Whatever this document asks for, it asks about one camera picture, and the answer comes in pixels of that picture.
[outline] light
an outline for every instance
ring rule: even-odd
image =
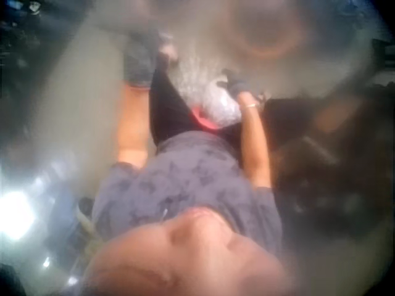
[[[43,263],[43,267],[47,268],[51,262],[49,261],[49,257],[47,257]]]
[[[0,197],[0,231],[17,241],[29,230],[35,216],[23,192]]]
[[[69,280],[67,281],[67,284],[68,284],[69,286],[73,286],[73,285],[75,285],[76,283],[78,283],[78,279],[76,279],[76,278],[73,277],[73,276],[70,276]]]

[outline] gray floor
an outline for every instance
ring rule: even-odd
[[[79,196],[93,197],[100,180],[115,161],[117,103],[122,78],[121,47],[122,42],[117,36],[98,30],[88,19],[49,77],[35,109],[32,135],[38,163],[42,164],[42,170],[52,168],[59,176],[68,179]],[[330,71],[322,64],[318,68],[311,66],[305,70],[306,77],[299,77],[297,83],[305,81],[303,88],[310,89],[311,93],[325,93],[330,84],[336,84],[334,77],[339,78],[338,73],[345,71],[344,68],[334,68]],[[279,86],[272,88],[278,96],[285,91],[281,85],[287,81],[295,83],[294,75],[279,78],[284,72],[279,70],[276,79],[271,77],[276,81],[272,86]],[[323,77],[321,82],[316,80],[311,87],[307,85],[308,77],[323,72],[326,78]],[[388,239],[391,226],[385,221],[360,242],[333,241],[311,250],[304,258],[290,253],[286,262],[306,284],[306,295],[361,295],[380,277],[392,256],[392,241]],[[31,290],[41,294],[55,289],[55,284],[50,287],[41,284],[43,280],[51,281],[51,276],[41,277],[40,281],[30,279]]]

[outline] red object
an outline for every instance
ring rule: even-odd
[[[194,118],[197,120],[197,122],[200,124],[202,129],[211,130],[211,131],[216,131],[216,130],[220,129],[218,125],[216,125],[214,122],[212,122],[211,120],[207,119],[204,116],[200,106],[193,107],[192,114],[193,114]]]

